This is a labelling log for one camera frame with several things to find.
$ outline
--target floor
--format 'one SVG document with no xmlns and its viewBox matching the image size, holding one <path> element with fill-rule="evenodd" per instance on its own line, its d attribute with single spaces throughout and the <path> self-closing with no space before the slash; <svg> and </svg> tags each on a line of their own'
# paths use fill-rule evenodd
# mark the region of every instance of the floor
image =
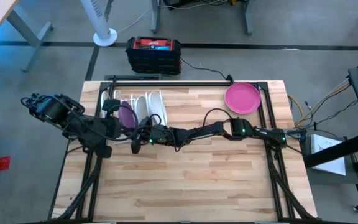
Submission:
<svg viewBox="0 0 358 224">
<path fill-rule="evenodd" d="M 99 0 L 105 7 L 108 0 Z M 150 1 L 115 0 L 109 24 L 120 30 L 135 21 Z M 22 0 L 16 7 L 30 28 L 38 32 L 52 21 L 49 42 L 92 42 L 94 30 L 79 1 Z M 263 0 L 252 8 L 254 34 L 244 34 L 241 6 L 203 6 L 192 10 L 161 9 L 160 32 L 184 43 L 358 46 L 358 1 Z M 150 36 L 150 12 L 120 33 L 118 42 L 132 36 Z M 1 41 L 23 41 L 5 22 Z M 19 99 L 33 92 L 63 93 L 79 100 L 94 47 L 43 47 L 29 73 L 20 71 L 26 46 L 0 46 L 0 156 L 11 157 L 11 168 L 0 172 L 0 223 L 36 222 L 47 218 L 67 141 L 52 126 L 28 115 Z M 182 57 L 194 66 L 230 73 L 237 80 L 284 80 L 288 94 L 307 110 L 343 81 L 347 69 L 358 66 L 358 50 L 183 49 Z M 105 75 L 130 75 L 125 49 L 101 48 L 92 80 Z M 177 79 L 218 80 L 215 73 L 184 66 Z M 355 99 L 352 90 L 327 101 L 316 120 L 335 113 Z M 294 107 L 293 116 L 300 114 Z M 321 123 L 320 129 L 338 136 L 358 134 L 358 106 Z M 319 217 L 356 222 L 358 204 L 353 185 L 312 185 Z"/>
</svg>

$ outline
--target butcher block tabletop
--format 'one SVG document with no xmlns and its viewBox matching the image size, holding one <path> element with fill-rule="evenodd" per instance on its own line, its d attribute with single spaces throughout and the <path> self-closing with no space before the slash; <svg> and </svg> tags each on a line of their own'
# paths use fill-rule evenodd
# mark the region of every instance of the butcher block tabletop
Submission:
<svg viewBox="0 0 358 224">
<path fill-rule="evenodd" d="M 294 127 L 284 82 L 268 83 L 278 128 Z M 84 82 L 80 103 L 85 114 L 94 116 L 101 82 Z M 130 99 L 145 92 L 161 90 L 168 114 L 168 126 L 194 128 L 202 126 L 211 108 L 227 108 L 227 87 L 115 87 L 122 97 Z M 270 127 L 265 97 L 265 117 Z M 240 118 L 260 127 L 258 111 Z M 224 121 L 227 115 L 213 111 L 207 124 Z M 298 141 L 287 139 L 288 145 L 300 150 Z M 112 146 L 112 156 L 103 159 L 94 210 L 96 222 L 252 222 L 277 221 L 264 142 L 247 138 L 228 141 L 213 136 L 193 141 L 180 152 L 159 145 L 142 146 L 138 155 L 131 153 L 130 143 Z M 68 150 L 80 146 L 77 141 Z M 289 186 L 307 211 L 316 216 L 313 196 L 301 154 L 283 149 Z M 52 218 L 62 214 L 79 192 L 86 154 L 75 150 L 67 154 L 57 186 Z M 288 216 L 281 189 L 284 216 Z M 85 198 L 83 216 L 88 213 L 91 190 Z"/>
</svg>

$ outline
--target desk leg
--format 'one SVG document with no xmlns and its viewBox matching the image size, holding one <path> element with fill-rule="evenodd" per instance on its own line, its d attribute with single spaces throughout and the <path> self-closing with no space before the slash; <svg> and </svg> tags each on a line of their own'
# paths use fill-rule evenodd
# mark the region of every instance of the desk leg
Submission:
<svg viewBox="0 0 358 224">
<path fill-rule="evenodd" d="M 160 7 L 158 6 L 159 0 L 152 0 L 152 20 L 150 25 L 150 30 L 153 34 L 156 34 L 158 31 L 158 24 L 160 20 Z"/>
<path fill-rule="evenodd" d="M 336 146 L 331 146 L 325 150 L 305 156 L 303 161 L 305 162 L 305 167 L 309 168 L 333 161 L 355 152 L 358 152 L 358 136 L 337 144 Z"/>
<path fill-rule="evenodd" d="M 246 19 L 247 35 L 252 35 L 252 32 L 254 31 L 252 28 L 251 17 L 249 15 L 250 9 L 251 9 L 253 3 L 254 3 L 254 0 L 246 0 L 245 2 L 242 3 L 242 5 L 244 6 L 244 16 Z"/>
<path fill-rule="evenodd" d="M 35 35 L 31 29 L 27 26 L 27 24 L 17 15 L 17 13 L 13 10 L 10 15 L 7 17 L 9 23 L 20 33 L 20 35 L 25 38 L 26 41 L 33 47 L 33 51 L 28 59 L 24 68 L 22 68 L 22 72 L 27 72 L 29 67 L 31 66 L 33 59 L 42 45 L 44 41 L 44 37 L 46 36 L 47 32 L 53 30 L 52 24 L 47 22 L 44 27 L 41 29 L 38 35 Z"/>
</svg>

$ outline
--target black battery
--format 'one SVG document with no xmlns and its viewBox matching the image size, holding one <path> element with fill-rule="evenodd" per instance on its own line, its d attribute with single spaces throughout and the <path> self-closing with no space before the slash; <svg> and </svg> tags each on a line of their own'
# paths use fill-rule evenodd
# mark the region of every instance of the black battery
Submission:
<svg viewBox="0 0 358 224">
<path fill-rule="evenodd" d="M 131 38 L 127 44 L 128 61 L 137 73 L 178 75 L 181 45 L 177 40 L 156 37 Z"/>
</svg>

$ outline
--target pink plate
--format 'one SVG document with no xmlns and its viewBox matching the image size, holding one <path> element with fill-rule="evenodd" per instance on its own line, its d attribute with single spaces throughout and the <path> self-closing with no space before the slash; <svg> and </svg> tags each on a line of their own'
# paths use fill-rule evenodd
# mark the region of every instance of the pink plate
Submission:
<svg viewBox="0 0 358 224">
<path fill-rule="evenodd" d="M 235 83 L 226 90 L 224 101 L 232 111 L 250 114 L 260 105 L 260 93 L 251 84 Z"/>
</svg>

